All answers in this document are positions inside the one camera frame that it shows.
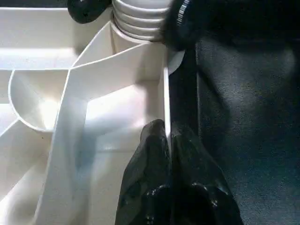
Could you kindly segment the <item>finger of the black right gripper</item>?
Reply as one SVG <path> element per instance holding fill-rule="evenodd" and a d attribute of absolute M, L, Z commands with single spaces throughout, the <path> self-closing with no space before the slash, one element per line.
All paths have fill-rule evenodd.
<path fill-rule="evenodd" d="M 67 10 L 71 18 L 86 24 L 95 21 L 112 3 L 112 0 L 67 0 Z"/>
<path fill-rule="evenodd" d="M 174 0 L 161 28 L 162 43 L 175 51 L 195 44 L 203 30 L 203 1 Z"/>

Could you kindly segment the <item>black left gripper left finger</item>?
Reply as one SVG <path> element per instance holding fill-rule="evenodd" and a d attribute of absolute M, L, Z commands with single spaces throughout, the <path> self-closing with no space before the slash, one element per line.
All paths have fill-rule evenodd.
<path fill-rule="evenodd" d="M 122 178 L 116 224 L 168 225 L 171 217 L 171 168 L 165 123 L 146 124 Z"/>

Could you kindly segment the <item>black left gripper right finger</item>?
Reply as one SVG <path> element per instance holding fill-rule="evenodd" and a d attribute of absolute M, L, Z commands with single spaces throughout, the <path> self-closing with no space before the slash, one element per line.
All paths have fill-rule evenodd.
<path fill-rule="evenodd" d="M 221 168 L 193 130 L 173 123 L 171 141 L 174 224 L 243 224 Z"/>

